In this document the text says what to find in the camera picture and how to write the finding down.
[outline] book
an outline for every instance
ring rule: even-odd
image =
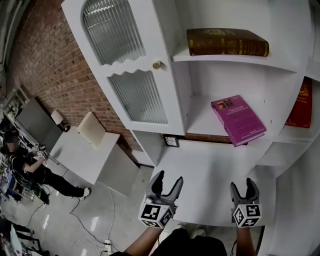
[[[303,79],[298,97],[291,113],[285,122],[287,126],[310,128],[312,117],[312,80]]]
[[[212,101],[211,107],[235,147],[265,134],[265,126],[240,95]]]
[[[245,29],[188,29],[186,36],[191,56],[227,54],[267,57],[269,54],[269,43]]]

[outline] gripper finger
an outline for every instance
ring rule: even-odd
[[[246,179],[247,190],[245,194],[245,198],[251,203],[255,201],[257,204],[259,203],[260,191],[254,181],[250,178]]]
[[[236,184],[234,184],[233,182],[231,182],[231,184],[230,184],[230,194],[231,194],[232,202],[236,206],[239,204],[245,204],[247,201],[245,197],[242,197],[240,195]]]
[[[146,196],[153,197],[156,196],[157,198],[161,197],[162,189],[163,189],[163,182],[165,171],[162,170],[158,172],[146,186]]]
[[[166,201],[174,202],[179,198],[182,186],[184,184],[184,178],[180,177],[176,180],[169,194],[163,194],[162,198]]]

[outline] sneaker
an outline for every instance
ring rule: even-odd
[[[194,239],[197,236],[205,237],[206,231],[203,228],[198,228],[195,232],[192,233],[191,239]]]
[[[80,200],[85,200],[87,196],[89,196],[91,194],[91,189],[90,188],[85,188],[84,189],[84,193],[82,197],[79,197]]]
[[[178,229],[184,229],[185,230],[186,227],[182,223],[180,223],[180,224],[176,225],[174,230],[178,230]]]

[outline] power strip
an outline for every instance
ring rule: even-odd
[[[107,255],[111,255],[112,254],[112,246],[111,246],[111,241],[110,240],[104,240],[104,248],[107,251],[106,252]]]

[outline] cabinet handle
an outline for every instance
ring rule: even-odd
[[[155,69],[155,70],[158,70],[158,69],[160,69],[161,68],[161,65],[162,65],[163,63],[160,61],[160,60],[158,60],[158,61],[156,61],[156,62],[154,62],[153,64],[152,64],[152,67]]]

